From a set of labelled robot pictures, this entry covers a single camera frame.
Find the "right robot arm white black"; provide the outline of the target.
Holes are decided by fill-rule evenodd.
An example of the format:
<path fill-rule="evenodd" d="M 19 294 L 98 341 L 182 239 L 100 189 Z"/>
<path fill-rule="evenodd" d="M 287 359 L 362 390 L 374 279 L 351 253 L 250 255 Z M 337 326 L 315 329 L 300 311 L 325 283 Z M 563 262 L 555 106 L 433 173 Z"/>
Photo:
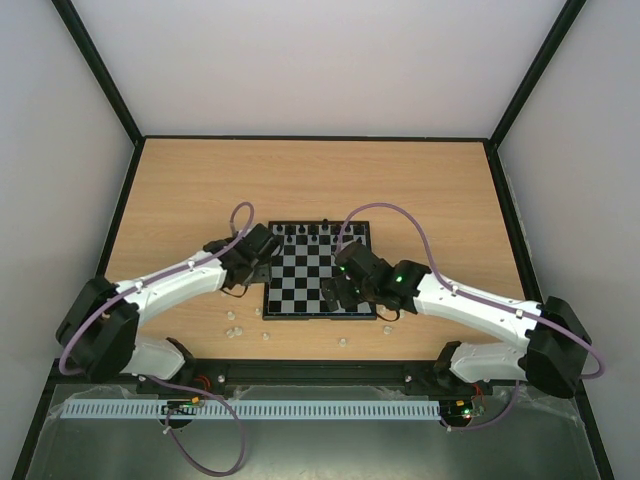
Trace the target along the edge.
<path fill-rule="evenodd" d="M 396 313 L 451 320 L 494 338 L 492 344 L 448 343 L 435 370 L 443 389 L 512 380 L 558 398 L 575 395 L 591 339 L 565 300 L 538 303 L 491 294 L 414 261 L 390 265 L 357 242 L 340 250 L 335 263 L 337 274 L 321 283 L 332 311 L 373 303 Z"/>

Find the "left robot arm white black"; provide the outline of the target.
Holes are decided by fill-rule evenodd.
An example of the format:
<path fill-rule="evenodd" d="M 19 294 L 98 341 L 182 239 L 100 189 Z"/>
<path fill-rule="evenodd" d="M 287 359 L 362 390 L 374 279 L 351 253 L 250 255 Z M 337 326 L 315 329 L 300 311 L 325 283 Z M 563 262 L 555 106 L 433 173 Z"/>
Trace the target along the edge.
<path fill-rule="evenodd" d="M 196 296 L 266 283 L 281 246 L 279 236 L 257 224 L 145 276 L 116 283 L 100 275 L 90 279 L 56 331 L 63 347 L 59 371 L 94 383 L 119 374 L 172 379 L 186 366 L 185 348 L 175 340 L 144 337 L 139 329 Z"/>

